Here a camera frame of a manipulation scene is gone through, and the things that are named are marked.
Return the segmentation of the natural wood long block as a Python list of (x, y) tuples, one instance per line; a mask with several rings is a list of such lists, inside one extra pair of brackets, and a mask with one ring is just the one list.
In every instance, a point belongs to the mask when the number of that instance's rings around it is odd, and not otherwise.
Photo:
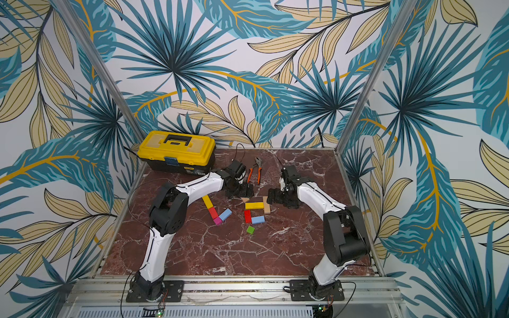
[(262, 197), (262, 202), (264, 204), (264, 214), (265, 215), (268, 215), (271, 213), (271, 206), (270, 204), (268, 203), (268, 197), (267, 196), (263, 196)]

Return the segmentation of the yellow long block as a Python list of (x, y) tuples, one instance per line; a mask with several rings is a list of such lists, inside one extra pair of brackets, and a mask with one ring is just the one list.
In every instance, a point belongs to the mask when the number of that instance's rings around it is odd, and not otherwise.
[(264, 209), (265, 204), (263, 202), (246, 202), (245, 209), (246, 210), (257, 210), (257, 209)]

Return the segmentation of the light blue block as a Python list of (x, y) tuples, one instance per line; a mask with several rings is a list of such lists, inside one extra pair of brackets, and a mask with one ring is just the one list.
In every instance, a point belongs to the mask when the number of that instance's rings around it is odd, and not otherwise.
[(222, 221), (225, 221), (228, 217), (230, 217), (232, 215), (232, 210), (230, 209), (226, 209), (223, 213), (221, 213), (219, 215), (220, 219)]
[(262, 224), (262, 223), (265, 223), (265, 217), (264, 216), (257, 216), (257, 217), (252, 217), (251, 218), (251, 223), (253, 225), (257, 225), (257, 224)]

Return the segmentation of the red block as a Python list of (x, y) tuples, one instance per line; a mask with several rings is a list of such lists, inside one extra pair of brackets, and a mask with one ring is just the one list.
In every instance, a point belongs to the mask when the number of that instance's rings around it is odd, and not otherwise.
[(251, 224), (252, 223), (252, 217), (251, 217), (251, 211), (250, 210), (245, 210), (244, 211), (244, 218), (245, 218), (246, 224)]
[(209, 211), (209, 214), (211, 215), (212, 219), (217, 219), (219, 217), (219, 215), (216, 211), (216, 208), (211, 207), (208, 209), (208, 211)]

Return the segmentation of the yellow short block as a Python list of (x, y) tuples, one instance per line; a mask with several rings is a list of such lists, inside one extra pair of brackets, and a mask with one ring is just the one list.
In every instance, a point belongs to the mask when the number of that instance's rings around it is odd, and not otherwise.
[(205, 206), (207, 207), (207, 209), (211, 209), (211, 208), (214, 207), (214, 205), (212, 204), (212, 201), (210, 200), (209, 196), (202, 197), (202, 200), (204, 201)]

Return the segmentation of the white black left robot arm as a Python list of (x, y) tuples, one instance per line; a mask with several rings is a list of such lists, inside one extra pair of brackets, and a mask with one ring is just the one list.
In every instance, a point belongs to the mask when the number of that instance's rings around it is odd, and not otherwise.
[(155, 302), (166, 292), (165, 262), (175, 234), (183, 227), (190, 204), (211, 193), (224, 191), (228, 198), (252, 197), (253, 186), (243, 181), (246, 166), (233, 160), (185, 184), (167, 182), (159, 188), (149, 212), (149, 242), (141, 268), (130, 289), (142, 300)]

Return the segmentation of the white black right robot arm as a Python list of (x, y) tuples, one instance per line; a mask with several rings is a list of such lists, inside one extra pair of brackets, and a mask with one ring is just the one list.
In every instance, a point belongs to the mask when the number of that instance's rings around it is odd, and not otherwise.
[(294, 301), (323, 300), (339, 293), (336, 280), (348, 266), (370, 253), (367, 228), (361, 210), (334, 200), (295, 166), (281, 169), (280, 187), (269, 189), (267, 202), (298, 209), (307, 205), (323, 221), (325, 255), (308, 279), (292, 280), (290, 293)]

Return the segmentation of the orange groove joint pliers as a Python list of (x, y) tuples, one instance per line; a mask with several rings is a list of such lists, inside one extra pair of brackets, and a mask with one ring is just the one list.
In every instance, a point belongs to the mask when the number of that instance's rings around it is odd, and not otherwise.
[(255, 163), (252, 168), (249, 169), (247, 183), (249, 183), (253, 177), (254, 172), (257, 171), (257, 185), (261, 184), (261, 174), (262, 174), (262, 159), (259, 157), (255, 158)]

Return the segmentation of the light blue flat block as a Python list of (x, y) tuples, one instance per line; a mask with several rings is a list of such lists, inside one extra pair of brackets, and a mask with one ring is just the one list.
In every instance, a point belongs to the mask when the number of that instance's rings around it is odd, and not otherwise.
[(262, 223), (265, 223), (265, 217), (264, 216), (257, 216), (257, 217), (252, 217), (251, 218), (251, 223), (253, 225), (257, 225), (257, 224), (262, 224)]

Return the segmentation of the yellow black toolbox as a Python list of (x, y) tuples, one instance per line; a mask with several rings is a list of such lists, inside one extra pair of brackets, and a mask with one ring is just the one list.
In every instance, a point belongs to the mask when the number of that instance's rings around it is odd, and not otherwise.
[(216, 161), (216, 142), (208, 136), (152, 131), (137, 156), (152, 170), (205, 176)]

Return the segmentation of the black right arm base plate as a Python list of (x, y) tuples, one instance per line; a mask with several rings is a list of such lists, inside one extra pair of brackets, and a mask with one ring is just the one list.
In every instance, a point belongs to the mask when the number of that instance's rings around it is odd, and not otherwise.
[(290, 280), (289, 294), (293, 302), (343, 301), (345, 299), (341, 282), (336, 281), (325, 286), (306, 280)]

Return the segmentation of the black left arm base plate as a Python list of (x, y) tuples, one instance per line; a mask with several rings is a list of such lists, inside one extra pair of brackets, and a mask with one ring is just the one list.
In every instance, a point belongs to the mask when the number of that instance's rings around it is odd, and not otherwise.
[(146, 284), (131, 282), (126, 296), (127, 303), (179, 303), (182, 299), (184, 281), (167, 280)]

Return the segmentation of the aluminium front rail frame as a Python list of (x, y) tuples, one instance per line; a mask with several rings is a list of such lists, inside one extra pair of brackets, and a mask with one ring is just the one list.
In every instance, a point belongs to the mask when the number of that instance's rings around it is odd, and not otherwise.
[(400, 288), (388, 277), (343, 276), (335, 295), (315, 300), (293, 276), (170, 276), (163, 300), (128, 302), (124, 276), (79, 281), (59, 317), (409, 317)]

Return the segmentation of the silver aluminium corner post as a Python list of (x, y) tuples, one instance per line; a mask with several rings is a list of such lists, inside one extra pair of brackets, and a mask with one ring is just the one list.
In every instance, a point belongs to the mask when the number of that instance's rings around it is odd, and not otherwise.
[(369, 94), (371, 93), (378, 76), (381, 74), (384, 67), (386, 66), (386, 63), (393, 49), (395, 48), (396, 43), (398, 42), (398, 38), (401, 32), (403, 31), (404, 27), (406, 26), (406, 22), (410, 18), (410, 15), (412, 13), (412, 10), (416, 6), (416, 3), (417, 3), (416, 0), (402, 2), (398, 15), (396, 16), (395, 21), (393, 22), (388, 32), (387, 40), (380, 48), (379, 55), (377, 56), (374, 66), (372, 67), (372, 70), (369, 73), (367, 81), (363, 86), (363, 89), (359, 95), (359, 98), (357, 99), (355, 107), (351, 111), (349, 120), (335, 148), (335, 154), (337, 156), (340, 156), (342, 152), (345, 150), (349, 138), (352, 132), (355, 130), (356, 122), (359, 120), (361, 113), (363, 111), (363, 107), (365, 106), (365, 103), (368, 100)]

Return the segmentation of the silver left corner post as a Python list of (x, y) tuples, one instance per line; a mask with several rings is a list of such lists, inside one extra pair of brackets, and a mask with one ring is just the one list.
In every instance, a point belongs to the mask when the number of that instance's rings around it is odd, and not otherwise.
[(98, 77), (102, 80), (102, 83), (110, 92), (111, 97), (123, 114), (126, 122), (131, 126), (135, 138), (139, 142), (142, 142), (146, 135), (136, 122), (125, 98), (117, 87), (117, 84), (115, 83), (113, 77), (107, 69), (105, 62), (103, 61), (103, 58), (100, 56), (99, 51), (94, 44), (95, 29), (92, 25), (91, 14), (86, 11), (83, 2), (78, 1), (82, 11), (86, 15), (86, 22), (82, 22), (78, 13), (69, 1), (56, 0), (52, 1), (52, 3), (54, 4), (57, 11), (62, 15), (62, 18), (69, 27), (70, 31), (74, 34), (78, 44), (82, 47), (83, 51), (87, 55), (91, 62), (91, 66), (95, 69)]

